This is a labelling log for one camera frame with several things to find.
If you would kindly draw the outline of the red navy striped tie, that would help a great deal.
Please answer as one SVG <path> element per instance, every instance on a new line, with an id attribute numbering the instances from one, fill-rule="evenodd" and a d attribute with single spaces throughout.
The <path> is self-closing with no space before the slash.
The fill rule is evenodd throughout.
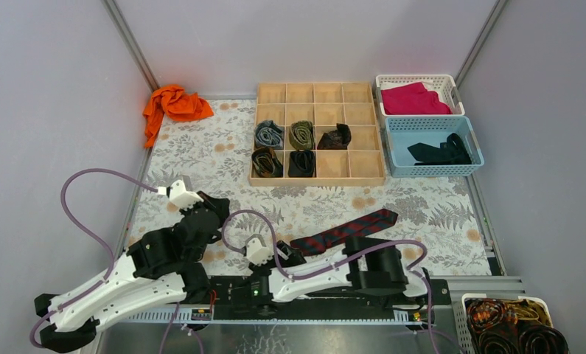
<path id="1" fill-rule="evenodd" d="M 343 223 L 317 234 L 292 240 L 290 246 L 305 257 L 323 254 L 352 237 L 366 237 L 394 226 L 398 214 L 389 209 L 379 209 L 367 215 Z"/>

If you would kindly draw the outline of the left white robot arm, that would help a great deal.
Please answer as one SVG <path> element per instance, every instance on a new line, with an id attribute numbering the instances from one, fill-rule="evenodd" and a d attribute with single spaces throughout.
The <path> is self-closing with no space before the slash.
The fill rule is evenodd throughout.
<path id="1" fill-rule="evenodd" d="M 145 233 L 101 273 L 61 295 L 35 298 L 40 317 L 31 342 L 56 353 L 91 343 L 117 322 L 159 305 L 199 303 L 211 295 L 201 260 L 208 245 L 221 239 L 230 200 L 198 192 L 198 201 L 181 210 L 172 226 Z"/>

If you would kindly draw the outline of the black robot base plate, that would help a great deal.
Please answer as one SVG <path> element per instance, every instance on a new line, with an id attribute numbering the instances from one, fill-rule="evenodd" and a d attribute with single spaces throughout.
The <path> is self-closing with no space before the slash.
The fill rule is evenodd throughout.
<path id="1" fill-rule="evenodd" d="M 428 298 L 425 295 L 408 298 L 403 294 L 384 296 L 372 296 L 353 291 L 351 288 L 339 286 L 323 291 L 317 291 L 291 302 L 275 303 L 268 296 L 262 294 L 266 289 L 264 285 L 252 286 L 246 277 L 214 276 L 209 280 L 210 289 L 205 297 L 199 301 L 184 300 L 184 305 L 202 304 L 206 308 L 214 309 L 219 306 L 230 307 L 234 312 L 256 311 L 262 315 L 277 312 L 288 305 L 295 306 L 333 306 L 343 308 L 345 306 L 362 306 L 367 304 L 377 308 L 396 308 L 399 310 L 424 310 L 427 312 Z M 435 315 L 428 314 L 428 321 L 434 321 Z"/>

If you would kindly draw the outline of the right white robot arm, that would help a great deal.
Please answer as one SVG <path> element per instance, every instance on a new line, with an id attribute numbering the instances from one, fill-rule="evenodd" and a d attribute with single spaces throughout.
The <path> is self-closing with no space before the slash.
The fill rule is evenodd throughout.
<path id="1" fill-rule="evenodd" d="M 347 240 L 340 251 L 308 262 L 297 249 L 277 242 L 267 246 L 261 237 L 246 244 L 251 276 L 230 291 L 235 305 L 267 308 L 309 297 L 332 288 L 389 297 L 403 295 L 420 304 L 432 294 L 430 281 L 402 263 L 398 241 L 377 238 Z"/>

